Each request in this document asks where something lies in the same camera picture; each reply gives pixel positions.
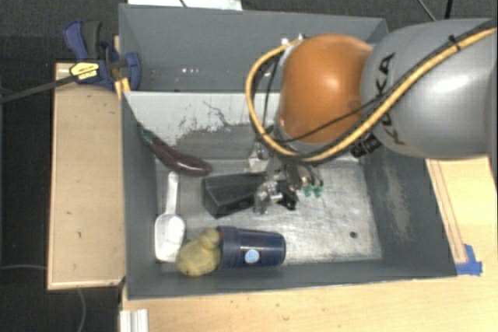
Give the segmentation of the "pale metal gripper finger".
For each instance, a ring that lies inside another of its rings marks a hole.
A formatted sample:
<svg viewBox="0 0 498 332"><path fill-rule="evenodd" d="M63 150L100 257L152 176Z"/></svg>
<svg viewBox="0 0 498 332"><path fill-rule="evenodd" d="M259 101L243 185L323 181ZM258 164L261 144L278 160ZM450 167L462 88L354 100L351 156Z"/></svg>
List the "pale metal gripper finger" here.
<svg viewBox="0 0 498 332"><path fill-rule="evenodd" d="M261 184L254 193L254 212L258 215L267 213L271 202L270 192L267 183Z"/></svg>
<svg viewBox="0 0 498 332"><path fill-rule="evenodd" d="M299 198L288 185L277 185L271 191L271 203L280 205L289 211L295 211Z"/></svg>

